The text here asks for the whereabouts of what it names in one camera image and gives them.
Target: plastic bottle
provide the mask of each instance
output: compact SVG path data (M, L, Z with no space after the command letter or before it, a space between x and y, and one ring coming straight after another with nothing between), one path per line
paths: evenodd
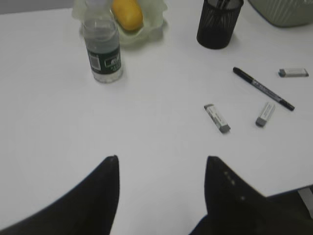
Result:
M83 35L93 77L110 83L122 75L119 35L105 0L86 0Z

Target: green label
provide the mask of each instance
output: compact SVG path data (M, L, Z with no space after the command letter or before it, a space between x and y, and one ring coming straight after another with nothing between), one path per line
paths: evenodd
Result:
M88 50L88 57L92 71L99 74L110 74L121 68L119 47L109 53L94 53Z

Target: table surface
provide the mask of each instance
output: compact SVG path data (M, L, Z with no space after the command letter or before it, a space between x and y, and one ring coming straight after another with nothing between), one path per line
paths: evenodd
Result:
M0 16L0 228L65 194L106 156L120 159L112 235L188 234L205 215L204 171L219 156L269 196L313 183L313 25L276 28L246 2L229 46L196 40L202 1L168 0L163 35L123 48L124 75L97 83L71 9ZM237 66L295 106L276 105ZM223 135L203 106L228 121Z

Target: black marker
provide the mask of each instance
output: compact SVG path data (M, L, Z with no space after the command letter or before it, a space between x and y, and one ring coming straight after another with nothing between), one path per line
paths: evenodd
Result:
M281 97L279 97L278 95L276 95L274 92L272 92L270 89L268 89L267 87L263 86L261 83L259 83L257 80L255 80L253 77L251 77L250 75L246 74L244 71L242 71L241 69L234 67L233 71L235 74L237 74L238 76L240 76L241 78L243 78L245 81L247 81L248 83L250 83L252 86L256 87L257 89L259 89L260 91L262 91L264 94L267 94L269 97L271 97L273 100L275 100L276 102L280 103L281 105L283 105L285 108L289 109L290 111L294 110L294 106L292 106L291 104L289 104L287 101L285 101L284 99L282 99Z

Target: basket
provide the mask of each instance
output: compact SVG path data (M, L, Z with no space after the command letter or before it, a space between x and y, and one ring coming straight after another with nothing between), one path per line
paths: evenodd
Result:
M313 22L313 0L248 0L268 22L291 27Z

